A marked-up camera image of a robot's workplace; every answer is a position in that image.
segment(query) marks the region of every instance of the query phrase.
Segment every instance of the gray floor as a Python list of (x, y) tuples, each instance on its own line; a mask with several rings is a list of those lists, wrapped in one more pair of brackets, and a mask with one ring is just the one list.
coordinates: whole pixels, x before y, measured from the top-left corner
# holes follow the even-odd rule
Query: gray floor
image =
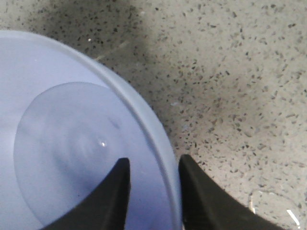
[(0, 2), (0, 29), (53, 37), (112, 68), (177, 156), (288, 229), (306, 227), (306, 25), (305, 0)]

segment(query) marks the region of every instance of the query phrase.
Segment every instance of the blue plastic lid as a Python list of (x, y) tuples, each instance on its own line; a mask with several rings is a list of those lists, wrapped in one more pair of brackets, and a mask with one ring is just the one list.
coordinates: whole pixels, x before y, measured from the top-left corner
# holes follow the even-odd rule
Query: blue plastic lid
[(2, 31), (0, 51), (0, 229), (53, 222), (88, 196), (121, 157), (131, 163), (125, 229), (181, 229), (170, 143), (123, 79), (35, 34)]

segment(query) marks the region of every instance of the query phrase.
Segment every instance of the speckled floor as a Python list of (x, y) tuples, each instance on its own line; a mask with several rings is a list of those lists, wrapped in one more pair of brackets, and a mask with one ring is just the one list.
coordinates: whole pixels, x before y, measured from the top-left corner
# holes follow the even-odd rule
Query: speckled floor
[(0, 29), (53, 37), (112, 68), (177, 156), (292, 229), (286, 209), (306, 227), (306, 25), (304, 0), (0, 2)]

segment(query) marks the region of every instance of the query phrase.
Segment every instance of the black plastic object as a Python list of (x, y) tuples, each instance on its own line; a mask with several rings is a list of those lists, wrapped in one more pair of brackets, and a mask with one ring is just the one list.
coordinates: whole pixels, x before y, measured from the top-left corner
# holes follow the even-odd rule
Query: black plastic object
[(85, 200), (42, 230), (123, 230), (129, 193), (130, 163), (122, 158)]
[(179, 162), (186, 230), (282, 230), (221, 189), (189, 155)]

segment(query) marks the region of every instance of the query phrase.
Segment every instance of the circular indentation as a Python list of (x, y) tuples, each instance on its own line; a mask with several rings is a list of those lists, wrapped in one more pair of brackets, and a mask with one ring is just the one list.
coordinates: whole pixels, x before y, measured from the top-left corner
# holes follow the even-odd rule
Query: circular indentation
[(74, 82), (38, 95), (14, 146), (17, 180), (37, 218), (48, 224), (84, 199), (129, 154), (135, 129), (137, 122), (108, 88)]

